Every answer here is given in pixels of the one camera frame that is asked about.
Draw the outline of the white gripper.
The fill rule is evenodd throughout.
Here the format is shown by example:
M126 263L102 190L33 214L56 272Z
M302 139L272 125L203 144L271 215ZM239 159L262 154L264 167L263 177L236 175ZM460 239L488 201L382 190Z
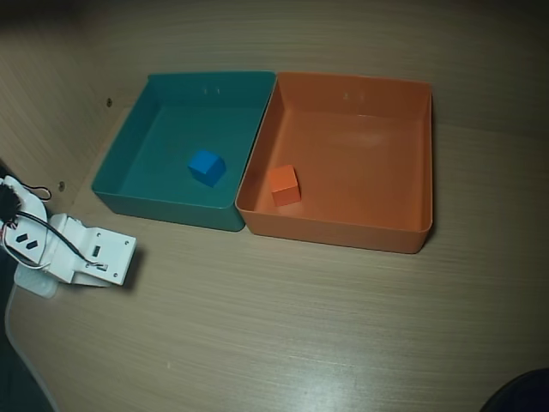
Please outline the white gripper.
M66 214L46 219L18 212L3 224L3 249L26 269L53 276L60 282L105 288L112 283L78 271L89 267L89 256L79 243L86 228Z

